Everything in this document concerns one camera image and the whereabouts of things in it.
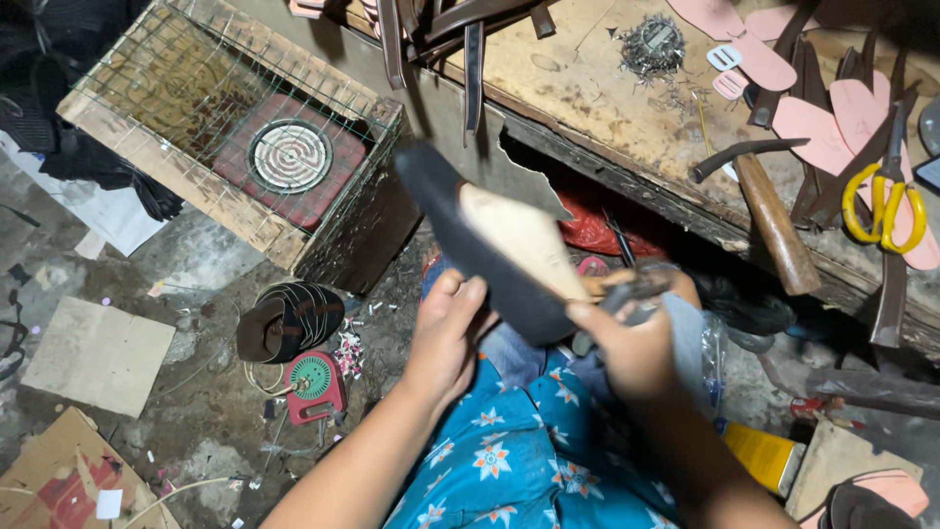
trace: wooden box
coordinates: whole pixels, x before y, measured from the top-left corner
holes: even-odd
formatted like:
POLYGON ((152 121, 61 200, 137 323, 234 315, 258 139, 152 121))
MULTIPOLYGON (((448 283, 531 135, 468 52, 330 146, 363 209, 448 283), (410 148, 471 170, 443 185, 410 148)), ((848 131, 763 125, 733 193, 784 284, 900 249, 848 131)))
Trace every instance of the wooden box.
POLYGON ((401 103, 221 0, 151 4, 58 113, 299 279, 365 293, 419 219, 401 103))

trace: hand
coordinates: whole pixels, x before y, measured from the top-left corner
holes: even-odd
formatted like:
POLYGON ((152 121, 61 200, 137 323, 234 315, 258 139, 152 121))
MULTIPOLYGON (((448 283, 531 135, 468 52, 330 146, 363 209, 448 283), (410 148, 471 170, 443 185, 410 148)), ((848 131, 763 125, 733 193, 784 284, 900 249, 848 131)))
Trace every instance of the hand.
POLYGON ((463 282, 455 269, 445 271, 417 312, 411 355, 401 377, 403 386, 437 414, 470 385, 477 366, 472 347, 477 318, 486 297, 486 281, 477 276, 463 282))
POLYGON ((624 400, 649 399, 680 387, 672 358, 672 324, 669 313, 660 307, 641 325, 625 327, 634 305, 611 315, 587 303, 568 305, 568 317, 590 333, 606 355, 607 380, 624 400))

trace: wire mesh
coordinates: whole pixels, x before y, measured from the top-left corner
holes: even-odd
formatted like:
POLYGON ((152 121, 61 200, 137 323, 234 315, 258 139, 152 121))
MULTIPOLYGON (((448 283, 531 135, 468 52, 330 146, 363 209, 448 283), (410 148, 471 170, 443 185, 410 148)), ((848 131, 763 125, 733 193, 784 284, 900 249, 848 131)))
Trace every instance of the wire mesh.
POLYGON ((226 182, 223 193, 237 189, 313 234, 385 163, 400 122, 360 85, 273 54, 254 25, 235 25, 197 24, 163 1, 77 87, 209 169, 202 178, 226 182))

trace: wooden hammer handle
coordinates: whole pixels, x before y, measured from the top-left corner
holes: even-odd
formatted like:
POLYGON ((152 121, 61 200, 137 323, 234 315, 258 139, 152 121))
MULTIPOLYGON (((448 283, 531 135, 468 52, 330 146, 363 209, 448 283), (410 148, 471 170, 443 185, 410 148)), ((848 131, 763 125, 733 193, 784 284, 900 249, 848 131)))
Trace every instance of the wooden hammer handle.
POLYGON ((783 289, 791 296, 799 296, 820 288, 823 284, 809 250, 793 227, 758 157, 755 154, 738 156, 734 159, 734 170, 738 173, 751 218, 774 259, 783 289))

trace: hammer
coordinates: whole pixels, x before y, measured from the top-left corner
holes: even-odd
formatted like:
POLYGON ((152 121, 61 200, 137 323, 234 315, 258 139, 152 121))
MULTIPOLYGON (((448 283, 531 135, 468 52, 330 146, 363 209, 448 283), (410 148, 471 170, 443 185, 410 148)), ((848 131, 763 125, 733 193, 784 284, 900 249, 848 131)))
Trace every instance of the hammer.
POLYGON ((790 296, 810 293, 823 284, 809 250, 793 227, 757 153, 786 151, 808 142, 808 138, 746 141, 710 156, 689 170, 689 178, 700 184, 713 171, 733 161, 751 218, 758 225, 760 236, 774 260, 776 274, 790 296))

